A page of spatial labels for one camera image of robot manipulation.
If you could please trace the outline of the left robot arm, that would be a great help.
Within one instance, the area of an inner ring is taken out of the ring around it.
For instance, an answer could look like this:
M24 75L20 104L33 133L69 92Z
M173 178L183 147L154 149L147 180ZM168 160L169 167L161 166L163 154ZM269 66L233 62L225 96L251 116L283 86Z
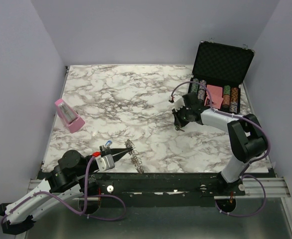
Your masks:
M115 162L132 150L130 146L114 149L100 146L99 151L88 156L76 150L65 152L57 166L34 189L16 202L0 204L2 232L18 235L28 231L58 203L79 216L92 218L93 214L88 212L89 197L96 198L98 203L102 198L118 199L112 191L102 194L95 172L113 169Z

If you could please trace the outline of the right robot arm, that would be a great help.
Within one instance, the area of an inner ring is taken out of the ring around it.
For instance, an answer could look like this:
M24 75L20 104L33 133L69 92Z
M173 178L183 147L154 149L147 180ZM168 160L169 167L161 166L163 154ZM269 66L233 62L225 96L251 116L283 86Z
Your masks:
M228 133L232 156L225 168L218 173L216 190L227 195L234 183L256 159L269 149L269 141L253 114L232 115L203 105L194 93L171 96L172 114L176 130L182 130L190 122L207 125Z

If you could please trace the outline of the green tagged key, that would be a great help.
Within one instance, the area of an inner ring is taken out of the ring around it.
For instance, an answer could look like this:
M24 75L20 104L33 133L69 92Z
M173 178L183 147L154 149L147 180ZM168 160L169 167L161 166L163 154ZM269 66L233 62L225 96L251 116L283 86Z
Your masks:
M183 127L180 127L180 126L176 126L176 127L175 127L175 130L176 130L176 131L182 131L182 132L185 132L185 130L183 129Z

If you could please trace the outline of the metal key ring disc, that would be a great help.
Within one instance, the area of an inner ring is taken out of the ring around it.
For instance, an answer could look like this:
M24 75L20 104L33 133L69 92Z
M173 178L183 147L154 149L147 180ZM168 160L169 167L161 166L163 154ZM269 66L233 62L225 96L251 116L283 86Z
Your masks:
M135 145L131 140L127 139L125 142L125 146L131 149L131 151L129 152L129 155L131 157L131 163L134 165L135 169L139 174L143 174L144 173L143 163L141 159L138 157L139 153L135 151Z

